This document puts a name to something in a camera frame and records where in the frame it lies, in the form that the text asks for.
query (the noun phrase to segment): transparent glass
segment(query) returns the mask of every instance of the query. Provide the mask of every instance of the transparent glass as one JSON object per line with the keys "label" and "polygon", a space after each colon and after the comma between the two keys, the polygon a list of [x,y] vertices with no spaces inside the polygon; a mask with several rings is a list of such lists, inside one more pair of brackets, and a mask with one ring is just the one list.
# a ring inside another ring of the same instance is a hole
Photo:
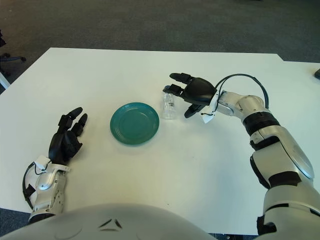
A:
{"label": "transparent glass", "polygon": [[175,96],[164,92],[162,105],[162,118],[172,120],[177,118]]}

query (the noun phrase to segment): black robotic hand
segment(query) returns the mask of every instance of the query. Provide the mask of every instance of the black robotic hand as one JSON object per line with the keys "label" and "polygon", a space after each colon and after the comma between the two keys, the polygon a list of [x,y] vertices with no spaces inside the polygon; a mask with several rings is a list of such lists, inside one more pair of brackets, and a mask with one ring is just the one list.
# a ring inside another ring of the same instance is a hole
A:
{"label": "black robotic hand", "polygon": [[79,151],[82,143],[79,143],[77,137],[84,131],[88,115],[85,113],[74,124],[71,130],[73,120],[82,112],[82,107],[78,107],[67,115],[62,115],[59,121],[58,131],[53,135],[49,147],[49,159],[53,164],[67,165],[69,160]]}
{"label": "black robotic hand", "polygon": [[184,101],[192,104],[184,113],[185,118],[190,118],[205,106],[210,105],[217,92],[217,89],[210,82],[200,77],[193,77],[185,73],[171,73],[170,78],[186,84],[185,89],[174,84],[163,89],[165,93],[181,97]]}

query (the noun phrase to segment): robot forearm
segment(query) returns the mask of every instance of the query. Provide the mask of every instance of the robot forearm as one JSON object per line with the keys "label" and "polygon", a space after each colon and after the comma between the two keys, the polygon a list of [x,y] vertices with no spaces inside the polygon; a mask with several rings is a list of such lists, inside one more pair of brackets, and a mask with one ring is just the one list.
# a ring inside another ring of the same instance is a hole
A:
{"label": "robot forearm", "polygon": [[268,189],[263,216],[257,220],[263,235],[258,239],[316,239],[320,195],[313,187],[313,167],[294,138],[257,96],[224,92],[217,111],[241,119],[255,149],[252,169]]}
{"label": "robot forearm", "polygon": [[29,224],[60,214],[64,207],[66,172],[69,172],[70,169],[65,165],[49,161],[50,159],[40,156],[34,162],[35,173],[39,173],[37,173],[38,178],[34,186],[36,199],[33,206],[31,205],[32,213]]}

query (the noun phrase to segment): black cable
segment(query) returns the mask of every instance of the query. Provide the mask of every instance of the black cable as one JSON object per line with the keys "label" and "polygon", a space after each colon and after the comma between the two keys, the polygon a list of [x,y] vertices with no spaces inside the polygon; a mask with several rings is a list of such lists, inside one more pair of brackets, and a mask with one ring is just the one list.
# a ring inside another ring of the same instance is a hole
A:
{"label": "black cable", "polygon": [[[45,169],[43,169],[42,171],[47,170],[48,164],[49,164],[50,162],[51,162],[51,160],[46,164]],[[34,173],[35,173],[36,175],[44,174],[44,172],[42,172],[42,173],[37,173],[37,170],[36,170],[37,167],[36,167],[36,164],[35,164],[34,161],[27,167],[27,169],[26,169],[25,172],[24,172],[23,179],[22,179],[22,193],[23,193],[24,199],[26,200],[26,202],[28,203],[28,205],[30,206],[31,209],[34,209],[34,206],[32,205],[29,196],[27,196],[26,175],[27,175],[27,173],[29,172],[29,170],[30,170],[33,166],[34,166]]]}
{"label": "black cable", "polygon": [[220,80],[216,85],[215,85],[215,88],[218,89],[218,86],[221,84],[220,88],[219,88],[219,93],[218,93],[218,99],[216,101],[216,107],[215,107],[215,110],[217,110],[218,108],[218,104],[219,104],[219,99],[221,97],[221,89],[222,89],[222,86],[224,85],[224,83],[229,79],[229,78],[232,78],[234,76],[245,76],[245,77],[248,77],[248,78],[251,78],[253,81],[255,81],[261,88],[262,92],[263,92],[263,96],[264,96],[264,106],[266,109],[269,109],[269,96],[268,96],[268,93],[267,93],[267,90],[265,89],[265,87],[261,84],[261,82],[258,81],[258,79],[256,79],[254,76],[251,76],[251,75],[248,75],[248,74],[244,74],[244,73],[236,73],[236,74],[232,74],[232,75],[229,75],[229,76],[226,76],[225,78],[223,78],[222,80]]}
{"label": "black cable", "polygon": [[48,164],[49,164],[50,162],[51,162],[51,160],[46,164],[45,169],[41,169],[41,171],[42,171],[41,173],[37,173],[36,167],[34,167],[34,173],[35,173],[35,175],[44,174],[44,171],[47,170]]}
{"label": "black cable", "polygon": [[30,206],[31,209],[34,209],[34,206],[32,206],[30,198],[27,196],[26,175],[29,172],[29,170],[33,167],[33,165],[35,165],[34,161],[27,167],[26,171],[24,172],[23,179],[22,179],[22,193],[23,193],[24,199],[26,200],[26,202],[28,203],[28,205]]}

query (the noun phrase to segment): green plate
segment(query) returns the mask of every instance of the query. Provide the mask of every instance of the green plate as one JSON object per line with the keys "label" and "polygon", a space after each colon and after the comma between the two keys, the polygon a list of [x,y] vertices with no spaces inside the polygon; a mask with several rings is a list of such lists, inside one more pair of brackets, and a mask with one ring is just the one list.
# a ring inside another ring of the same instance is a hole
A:
{"label": "green plate", "polygon": [[120,107],[110,121],[112,135],[124,144],[142,144],[151,139],[159,128],[159,116],[149,105],[131,102]]}

